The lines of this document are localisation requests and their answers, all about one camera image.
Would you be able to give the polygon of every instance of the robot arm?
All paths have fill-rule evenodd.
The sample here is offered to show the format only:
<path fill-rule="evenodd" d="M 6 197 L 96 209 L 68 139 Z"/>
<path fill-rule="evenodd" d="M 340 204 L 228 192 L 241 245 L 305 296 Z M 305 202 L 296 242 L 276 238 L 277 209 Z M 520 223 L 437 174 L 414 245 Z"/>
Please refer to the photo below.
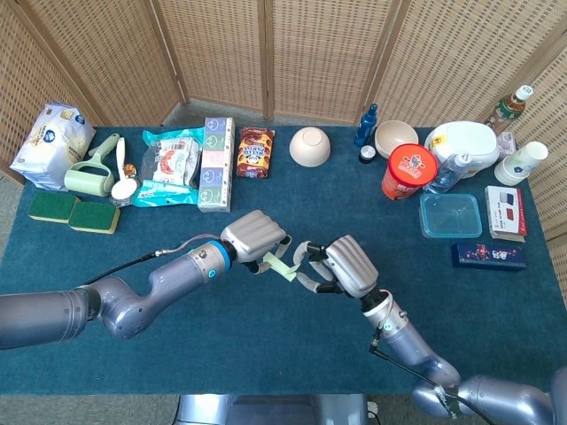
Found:
<path fill-rule="evenodd" d="M 256 210 L 227 226 L 220 241 L 204 243 L 153 271 L 145 297 L 117 277 L 74 290 L 0 296 L 0 350 L 73 339 L 95 319 L 118 338 L 131 338 L 175 301 L 227 272 L 233 262 L 254 269 L 256 259 L 290 241 L 277 223 Z"/>
<path fill-rule="evenodd" d="M 299 264 L 307 254 L 310 264 L 319 263 L 314 269 L 327 282 L 315 282 L 301 273 L 298 280 L 315 293 L 344 291 L 360 299 L 362 313 L 377 330 L 378 338 L 403 365 L 420 369 L 429 380 L 429 383 L 418 381 L 411 390 L 413 400 L 427 414 L 445 418 L 472 415 L 475 412 L 470 406 L 473 406 L 503 423 L 567 425 L 567 368 L 555 375 L 551 398 L 529 385 L 488 376 L 473 376 L 461 383 L 457 370 L 423 340 L 392 294 L 377 287 L 378 271 L 354 238 L 343 236 L 328 246 L 302 243 L 293 256 L 294 263 Z M 334 280 L 319 272 L 323 266 L 332 272 Z M 321 291 L 329 286 L 329 281 L 338 290 Z M 378 338 L 373 342 L 372 352 L 377 350 Z"/>

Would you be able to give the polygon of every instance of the tissue box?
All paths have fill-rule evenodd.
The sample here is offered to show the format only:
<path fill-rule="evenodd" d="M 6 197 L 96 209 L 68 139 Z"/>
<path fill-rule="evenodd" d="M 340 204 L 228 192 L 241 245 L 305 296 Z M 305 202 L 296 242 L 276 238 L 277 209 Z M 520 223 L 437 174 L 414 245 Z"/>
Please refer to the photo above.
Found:
<path fill-rule="evenodd" d="M 230 213 L 234 134 L 232 118 L 205 119 L 197 203 L 203 213 Z"/>
<path fill-rule="evenodd" d="M 526 266 L 521 247 L 500 243 L 456 243 L 453 265 L 509 271 L 524 270 Z"/>
<path fill-rule="evenodd" d="M 488 228 L 494 239 L 523 242 L 527 235 L 522 191 L 516 188 L 487 186 Z"/>

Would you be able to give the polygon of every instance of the small blue package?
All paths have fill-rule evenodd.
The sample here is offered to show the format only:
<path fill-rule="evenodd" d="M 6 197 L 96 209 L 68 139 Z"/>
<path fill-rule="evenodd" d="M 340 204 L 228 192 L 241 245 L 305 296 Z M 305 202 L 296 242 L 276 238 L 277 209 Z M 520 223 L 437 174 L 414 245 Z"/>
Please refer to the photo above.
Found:
<path fill-rule="evenodd" d="M 503 243 L 455 243 L 453 266 L 517 272 L 526 268 L 524 250 Z"/>

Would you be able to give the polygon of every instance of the white container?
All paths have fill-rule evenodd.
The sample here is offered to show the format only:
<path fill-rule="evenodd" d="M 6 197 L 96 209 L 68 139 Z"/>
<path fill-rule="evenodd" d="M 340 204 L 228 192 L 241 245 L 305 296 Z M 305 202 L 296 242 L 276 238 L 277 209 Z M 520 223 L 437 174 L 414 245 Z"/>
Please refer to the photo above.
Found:
<path fill-rule="evenodd" d="M 516 153 L 503 159 L 494 169 L 494 176 L 507 186 L 527 178 L 532 170 L 548 157 L 548 148 L 540 142 L 529 142 Z"/>
<path fill-rule="evenodd" d="M 317 127 L 303 127 L 291 138 L 290 155 L 301 166 L 320 166 L 330 156 L 329 137 Z"/>
<path fill-rule="evenodd" d="M 388 159 L 390 154 L 402 144 L 418 144 L 416 131 L 403 121 L 385 121 L 374 134 L 374 144 L 380 156 Z"/>
<path fill-rule="evenodd" d="M 488 168 L 498 160 L 496 135 L 488 126 L 472 121 L 442 124 L 429 133 L 425 147 L 443 164 L 454 153 L 468 153 L 471 169 L 464 179 Z"/>

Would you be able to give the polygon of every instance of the white lid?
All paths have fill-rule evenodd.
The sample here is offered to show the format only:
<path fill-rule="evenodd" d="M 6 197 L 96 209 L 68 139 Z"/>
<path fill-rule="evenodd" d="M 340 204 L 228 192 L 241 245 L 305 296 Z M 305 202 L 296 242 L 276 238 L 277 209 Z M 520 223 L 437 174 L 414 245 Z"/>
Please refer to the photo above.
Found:
<path fill-rule="evenodd" d="M 423 146 L 425 146 L 427 149 L 429 149 L 430 151 L 432 151 L 431 148 L 431 141 L 434 137 L 437 137 L 438 135 L 444 135 L 447 133 L 447 128 L 452 125 L 452 124 L 459 124 L 459 123 L 463 123 L 463 122 L 472 122 L 472 121 L 451 121 L 451 122 L 446 122 L 445 124 L 441 124 L 438 127 L 435 127 L 433 129 L 433 131 L 431 131 L 428 135 L 427 138 L 425 139 L 425 143 L 423 144 Z"/>
<path fill-rule="evenodd" d="M 498 143 L 496 135 L 491 128 L 471 121 L 459 121 L 447 127 L 446 140 L 438 144 L 435 151 L 443 160 L 453 153 L 467 152 L 474 161 L 483 160 L 483 157 L 498 158 Z"/>
<path fill-rule="evenodd" d="M 369 144 L 365 144 L 361 147 L 361 156 L 365 159 L 373 159 L 376 156 L 376 149 Z"/>
<path fill-rule="evenodd" d="M 454 162 L 458 166 L 468 166 L 471 162 L 471 158 L 468 153 L 459 153 L 454 157 Z"/>
<path fill-rule="evenodd" d="M 518 90 L 516 90 L 514 96 L 516 96 L 520 100 L 528 100 L 530 97 L 532 97 L 532 94 L 533 89 L 530 86 L 522 86 Z"/>

